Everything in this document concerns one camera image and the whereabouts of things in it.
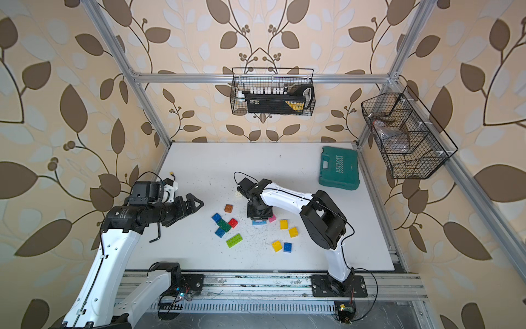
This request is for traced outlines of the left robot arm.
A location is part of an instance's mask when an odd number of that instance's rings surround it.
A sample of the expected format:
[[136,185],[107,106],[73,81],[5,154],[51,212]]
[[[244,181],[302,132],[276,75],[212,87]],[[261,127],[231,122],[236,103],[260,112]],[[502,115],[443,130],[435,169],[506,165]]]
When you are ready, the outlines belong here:
[[59,328],[134,328],[154,302],[173,296],[176,302],[200,293],[204,277],[183,275],[179,263],[156,262],[143,283],[123,301],[119,285],[145,229],[169,227],[200,210],[204,203],[189,193],[175,195],[171,179],[136,181],[122,206],[112,207],[100,229],[97,256],[81,292]]

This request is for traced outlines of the light blue lego brick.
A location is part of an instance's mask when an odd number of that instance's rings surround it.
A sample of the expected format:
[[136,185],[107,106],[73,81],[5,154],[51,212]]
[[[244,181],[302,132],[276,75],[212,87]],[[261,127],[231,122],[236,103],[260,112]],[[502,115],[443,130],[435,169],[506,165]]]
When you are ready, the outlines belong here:
[[263,225],[267,225],[268,221],[267,220],[253,220],[251,222],[252,226],[263,226]]

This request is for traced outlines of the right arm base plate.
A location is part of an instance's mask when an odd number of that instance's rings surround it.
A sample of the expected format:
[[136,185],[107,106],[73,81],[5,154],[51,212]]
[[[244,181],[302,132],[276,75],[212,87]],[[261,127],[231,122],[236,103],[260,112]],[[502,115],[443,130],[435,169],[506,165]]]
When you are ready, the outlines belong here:
[[330,275],[313,275],[310,277],[314,297],[367,297],[367,286],[363,276],[350,275],[344,282],[339,282]]

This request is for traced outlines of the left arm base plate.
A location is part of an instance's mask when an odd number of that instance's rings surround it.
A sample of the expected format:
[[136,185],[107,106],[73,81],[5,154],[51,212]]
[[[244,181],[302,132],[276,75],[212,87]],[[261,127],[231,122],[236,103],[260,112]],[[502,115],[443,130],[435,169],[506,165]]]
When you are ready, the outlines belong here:
[[175,279],[175,282],[163,293],[164,296],[184,295],[199,296],[204,287],[203,274],[182,274]]

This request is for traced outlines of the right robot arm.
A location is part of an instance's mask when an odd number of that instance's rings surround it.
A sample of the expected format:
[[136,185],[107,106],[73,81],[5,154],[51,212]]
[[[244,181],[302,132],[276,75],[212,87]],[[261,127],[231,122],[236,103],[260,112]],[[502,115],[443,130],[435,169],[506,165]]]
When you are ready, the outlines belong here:
[[247,217],[252,221],[268,221],[274,208],[300,216],[309,237],[326,250],[330,282],[342,289],[350,286],[354,268],[345,260],[343,242],[354,233],[347,234],[352,226],[326,192],[300,193],[267,179],[255,182],[250,176],[236,185],[237,191],[247,199]]

